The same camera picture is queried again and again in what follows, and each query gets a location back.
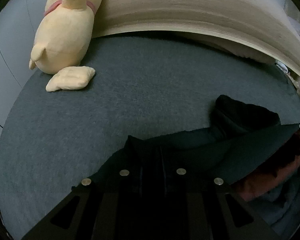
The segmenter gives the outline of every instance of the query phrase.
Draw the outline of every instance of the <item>plush foot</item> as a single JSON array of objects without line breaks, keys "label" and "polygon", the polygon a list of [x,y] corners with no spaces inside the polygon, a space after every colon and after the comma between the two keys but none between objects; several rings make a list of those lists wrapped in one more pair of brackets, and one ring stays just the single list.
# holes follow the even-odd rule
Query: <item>plush foot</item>
[{"label": "plush foot", "polygon": [[59,89],[84,88],[94,76],[95,70],[91,67],[65,67],[55,74],[46,86],[48,92]]}]

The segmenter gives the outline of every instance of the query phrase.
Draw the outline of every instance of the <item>gray carpet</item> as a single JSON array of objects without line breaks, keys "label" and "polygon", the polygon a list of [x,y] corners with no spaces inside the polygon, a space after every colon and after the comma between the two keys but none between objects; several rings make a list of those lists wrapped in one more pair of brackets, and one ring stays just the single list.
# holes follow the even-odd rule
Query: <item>gray carpet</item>
[{"label": "gray carpet", "polygon": [[275,66],[207,47],[138,36],[92,40],[82,65],[96,76],[83,90],[48,93],[38,70],[15,102],[0,138],[0,208],[19,240],[82,178],[122,148],[209,126],[220,94],[264,106],[282,124],[300,122],[300,100]]}]

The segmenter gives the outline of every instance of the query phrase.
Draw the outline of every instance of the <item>plush toy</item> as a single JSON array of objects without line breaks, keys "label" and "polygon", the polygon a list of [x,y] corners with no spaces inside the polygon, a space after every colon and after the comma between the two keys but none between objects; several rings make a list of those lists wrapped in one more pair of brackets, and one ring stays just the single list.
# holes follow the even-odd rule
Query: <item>plush toy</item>
[{"label": "plush toy", "polygon": [[95,70],[78,66],[87,52],[101,0],[47,0],[31,51],[29,68],[55,74],[47,91],[81,89]]}]

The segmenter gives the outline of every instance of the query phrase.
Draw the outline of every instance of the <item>pink collar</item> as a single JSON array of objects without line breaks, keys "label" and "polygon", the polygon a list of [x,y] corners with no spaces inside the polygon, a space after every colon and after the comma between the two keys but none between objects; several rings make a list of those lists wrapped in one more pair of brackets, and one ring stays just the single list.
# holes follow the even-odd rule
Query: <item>pink collar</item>
[{"label": "pink collar", "polygon": [[[48,10],[46,10],[44,12],[44,16],[46,16],[47,14],[51,13],[52,11],[54,11],[60,4],[62,3],[62,0],[58,0],[56,2],[54,2],[49,8]],[[87,6],[89,6],[91,8],[91,10],[93,11],[93,14],[96,15],[96,7],[94,6],[94,4],[90,1],[87,0]]]}]

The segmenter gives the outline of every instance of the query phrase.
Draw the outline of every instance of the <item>red cloth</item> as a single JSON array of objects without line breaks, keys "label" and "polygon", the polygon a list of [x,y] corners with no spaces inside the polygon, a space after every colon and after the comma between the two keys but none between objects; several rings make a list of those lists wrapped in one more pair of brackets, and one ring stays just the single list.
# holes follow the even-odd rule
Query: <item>red cloth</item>
[{"label": "red cloth", "polygon": [[[285,160],[289,159],[293,161],[283,166]],[[245,201],[250,201],[277,187],[299,166],[300,129],[273,156],[231,187]]]}]

